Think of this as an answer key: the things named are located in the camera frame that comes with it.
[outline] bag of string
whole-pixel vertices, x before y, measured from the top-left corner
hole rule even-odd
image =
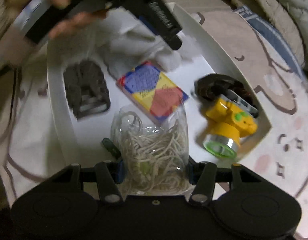
[[[179,195],[189,183],[188,132],[184,105],[163,125],[156,126],[135,106],[122,108],[118,121],[118,145],[127,169],[120,187],[124,194]]]

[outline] small rectangular box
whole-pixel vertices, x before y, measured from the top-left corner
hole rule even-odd
[[[117,80],[118,87],[155,124],[164,122],[188,95],[149,61]]]

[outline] clear plastic bag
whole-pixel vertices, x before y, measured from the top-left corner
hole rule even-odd
[[[135,105],[121,108],[112,124],[112,141],[126,168],[125,180],[119,185],[123,195],[180,195],[190,188],[183,104],[160,126]]]

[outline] yellow toy flashlight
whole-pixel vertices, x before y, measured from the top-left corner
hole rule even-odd
[[[203,145],[217,157],[235,158],[240,147],[240,138],[252,135],[257,130],[253,115],[257,109],[240,98],[232,90],[220,95],[206,116],[215,121]]]

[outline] flashlight lens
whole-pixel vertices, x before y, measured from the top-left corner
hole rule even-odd
[[[209,141],[204,143],[204,147],[208,152],[217,157],[226,157],[226,158],[236,157],[236,152],[233,149],[220,142]]]

